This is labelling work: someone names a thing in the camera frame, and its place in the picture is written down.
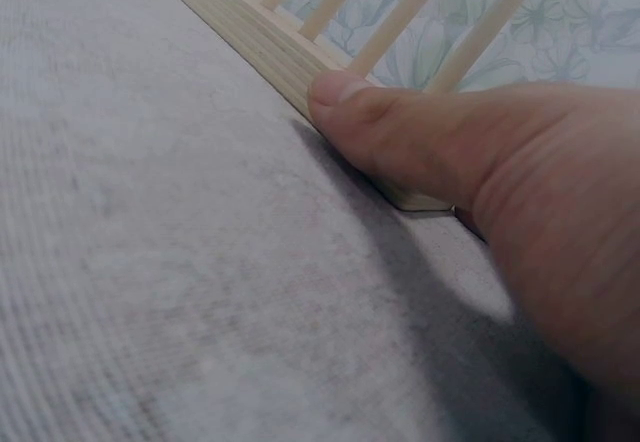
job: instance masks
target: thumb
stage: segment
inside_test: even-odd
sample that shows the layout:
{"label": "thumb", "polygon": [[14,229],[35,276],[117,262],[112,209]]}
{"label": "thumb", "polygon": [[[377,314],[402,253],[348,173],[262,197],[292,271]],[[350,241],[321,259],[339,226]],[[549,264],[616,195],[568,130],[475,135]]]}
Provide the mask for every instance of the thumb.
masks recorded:
{"label": "thumb", "polygon": [[540,103],[541,90],[549,92],[423,94],[334,71],[311,85],[309,110],[316,128],[358,169],[471,210],[501,163],[544,120],[554,120],[539,116],[541,107],[553,110],[547,98]]}

